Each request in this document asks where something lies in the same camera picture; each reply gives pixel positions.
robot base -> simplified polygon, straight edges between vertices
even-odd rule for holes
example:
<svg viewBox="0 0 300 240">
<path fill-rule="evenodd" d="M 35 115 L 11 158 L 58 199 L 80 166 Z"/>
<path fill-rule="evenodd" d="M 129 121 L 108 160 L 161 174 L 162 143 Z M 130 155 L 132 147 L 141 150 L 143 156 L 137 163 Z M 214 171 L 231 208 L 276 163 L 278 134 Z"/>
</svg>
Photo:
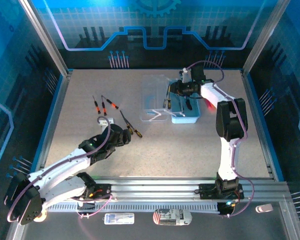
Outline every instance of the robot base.
<svg viewBox="0 0 300 240">
<path fill-rule="evenodd" d="M 238 198 L 238 196 L 234 191 L 220 193 L 217 190 L 215 184 L 199 184 L 199 189 L 197 189 L 195 193 L 200 194 L 201 200 L 216 200 L 216 199 L 234 200 Z M 240 183 L 238 184 L 237 187 L 237 193 L 241 200 L 245 198 L 244 191 Z"/>
</svg>

black-handled screwdriver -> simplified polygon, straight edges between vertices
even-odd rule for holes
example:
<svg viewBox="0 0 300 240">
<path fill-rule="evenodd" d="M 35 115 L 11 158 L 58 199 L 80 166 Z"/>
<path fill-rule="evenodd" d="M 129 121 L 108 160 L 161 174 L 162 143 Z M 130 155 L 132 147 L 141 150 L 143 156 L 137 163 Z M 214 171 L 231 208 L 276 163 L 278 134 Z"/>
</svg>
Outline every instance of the black-handled screwdriver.
<svg viewBox="0 0 300 240">
<path fill-rule="evenodd" d="M 98 103 L 97 103 L 97 101 L 96 101 L 95 97 L 94 97 L 93 95 L 92 95 L 92 97 L 93 97 L 93 100 L 94 100 L 94 105 L 95 105 L 95 108 L 96 108 L 96 110 L 97 110 L 98 114 L 101 114 L 100 108 L 98 107 Z"/>
<path fill-rule="evenodd" d="M 132 126 L 132 124 L 125 118 L 125 116 L 122 112 L 121 112 L 121 115 L 122 115 L 124 121 L 126 122 L 126 124 L 129 124 L 130 127 L 133 129 L 133 131 L 138 135 L 138 137 L 142 139 L 142 137 L 143 137 L 142 134 L 137 129 L 135 129 L 134 126 Z"/>
<path fill-rule="evenodd" d="M 102 108 L 103 108 L 103 115 L 104 116 L 107 116 L 107 110 L 106 110 L 106 106 L 105 106 L 105 102 L 104 102 L 104 99 L 102 98 L 102 95 L 101 95 L 101 99 L 102 99 Z"/>
<path fill-rule="evenodd" d="M 108 103 L 111 104 L 112 107 L 114 107 L 115 109 L 118 109 L 119 107 L 117 105 L 115 105 L 112 101 L 110 101 L 108 98 L 106 98 L 105 96 L 101 95 L 102 98 L 104 98 Z"/>
<path fill-rule="evenodd" d="M 168 88 L 168 94 L 167 94 L 167 96 L 168 96 L 168 110 L 170 110 L 171 109 L 171 99 L 170 99 L 170 86 L 171 85 L 169 85 L 169 88 Z"/>
<path fill-rule="evenodd" d="M 125 116 L 124 116 L 124 114 L 122 113 L 122 111 L 121 111 L 121 110 L 119 110 L 119 111 L 120 111 L 120 113 L 121 113 L 121 115 L 122 115 L 123 120 L 125 121 L 126 128 L 129 129 L 130 134 L 133 135 L 134 132 L 132 131 L 132 129 L 131 129 L 131 127 L 130 127 L 130 124 L 127 122 L 127 119 L 125 118 Z"/>
</svg>

white plastic part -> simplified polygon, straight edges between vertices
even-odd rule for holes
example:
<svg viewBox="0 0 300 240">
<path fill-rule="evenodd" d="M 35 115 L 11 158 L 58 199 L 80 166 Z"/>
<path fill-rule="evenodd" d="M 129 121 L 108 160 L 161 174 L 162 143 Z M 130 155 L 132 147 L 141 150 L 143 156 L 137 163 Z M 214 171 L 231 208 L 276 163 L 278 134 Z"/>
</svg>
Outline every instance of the white plastic part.
<svg viewBox="0 0 300 240">
<path fill-rule="evenodd" d="M 255 211 L 258 214 L 272 212 L 273 210 L 274 210 L 274 208 L 272 207 L 272 205 L 270 203 L 265 204 L 265 205 L 260 205 L 255 208 Z"/>
<path fill-rule="evenodd" d="M 239 153 L 239 145 L 240 142 L 236 146 L 236 150 L 234 152 L 234 144 L 239 138 L 231 139 L 230 142 L 227 142 L 223 137 L 221 139 L 221 161 L 220 167 L 218 170 L 219 176 L 222 180 L 233 180 L 237 177 L 237 174 L 234 173 L 231 162 L 232 156 L 234 154 L 234 166 L 237 166 L 238 161 L 238 153 Z"/>
<path fill-rule="evenodd" d="M 205 99 L 207 99 L 212 105 L 217 108 L 218 102 L 226 101 L 228 102 L 229 100 L 226 99 L 222 94 L 220 94 L 216 89 L 220 90 L 223 92 L 225 95 L 227 95 L 224 91 L 222 91 L 217 85 L 212 87 L 212 82 L 206 83 L 201 86 L 201 96 Z"/>
<path fill-rule="evenodd" d="M 108 118 L 108 120 L 109 120 L 110 124 L 115 123 L 115 120 L 112 117 Z M 108 123 L 106 120 L 99 120 L 99 121 L 100 121 L 99 126 L 101 126 L 102 132 L 103 132 L 106 129 L 106 127 L 108 127 Z"/>
<path fill-rule="evenodd" d="M 29 174 L 29 181 L 32 182 L 36 177 L 40 176 L 47 169 L 51 168 L 52 166 L 55 166 L 59 162 L 85 153 L 86 152 L 83 149 L 76 148 L 71 154 L 55 162 L 54 164 Z M 37 181 L 35 183 L 35 186 L 39 186 L 38 191 L 40 195 L 45 196 L 46 193 L 48 193 L 53 187 L 61 183 L 63 180 L 65 180 L 71 175 L 74 175 L 80 170 L 86 169 L 89 166 L 90 166 L 90 158 L 88 157 L 83 157 L 83 158 L 73 160 L 71 162 L 64 163 L 59 167 L 53 169 L 51 172 L 45 175 L 41 180 Z"/>
<path fill-rule="evenodd" d="M 81 196 L 85 189 L 85 182 L 80 177 L 74 176 L 70 179 L 66 179 L 53 187 L 45 195 L 40 194 L 41 198 L 45 198 L 42 208 L 47 209 L 69 198 Z"/>
<path fill-rule="evenodd" d="M 36 223 L 42 223 L 44 220 L 46 220 L 47 215 L 47 210 L 43 209 L 42 212 L 35 219 L 33 219 L 33 221 L 35 221 Z"/>
<path fill-rule="evenodd" d="M 191 79 L 191 77 L 189 76 L 188 70 L 184 67 L 184 68 L 182 69 L 182 71 L 183 71 L 183 73 L 182 73 L 182 82 L 183 82 L 183 83 L 191 82 L 192 79 Z"/>
</svg>

label sticker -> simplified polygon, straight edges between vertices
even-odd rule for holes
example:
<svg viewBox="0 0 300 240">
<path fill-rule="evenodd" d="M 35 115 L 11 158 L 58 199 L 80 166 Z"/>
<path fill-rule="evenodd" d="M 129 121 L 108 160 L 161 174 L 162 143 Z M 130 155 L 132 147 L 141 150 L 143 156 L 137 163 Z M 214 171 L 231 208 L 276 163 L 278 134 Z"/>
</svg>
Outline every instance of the label sticker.
<svg viewBox="0 0 300 240">
<path fill-rule="evenodd" d="M 104 224 L 106 225 L 121 225 L 134 224 L 134 213 L 106 213 L 104 215 Z"/>
<path fill-rule="evenodd" d="M 153 221 L 157 225 L 182 226 L 189 225 L 192 215 L 188 210 L 157 209 L 153 213 Z"/>
</svg>

gear graphic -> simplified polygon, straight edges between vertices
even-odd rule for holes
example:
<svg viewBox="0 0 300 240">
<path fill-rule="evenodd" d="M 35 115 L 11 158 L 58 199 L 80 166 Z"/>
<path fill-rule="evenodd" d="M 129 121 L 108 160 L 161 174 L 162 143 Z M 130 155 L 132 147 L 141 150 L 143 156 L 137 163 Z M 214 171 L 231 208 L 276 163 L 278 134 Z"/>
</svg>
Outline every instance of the gear graphic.
<svg viewBox="0 0 300 240">
<path fill-rule="evenodd" d="M 169 14 L 171 10 L 176 9 L 176 5 L 180 4 L 181 0 L 131 0 L 131 5 L 141 14 L 147 17 L 161 16 Z"/>
</svg>

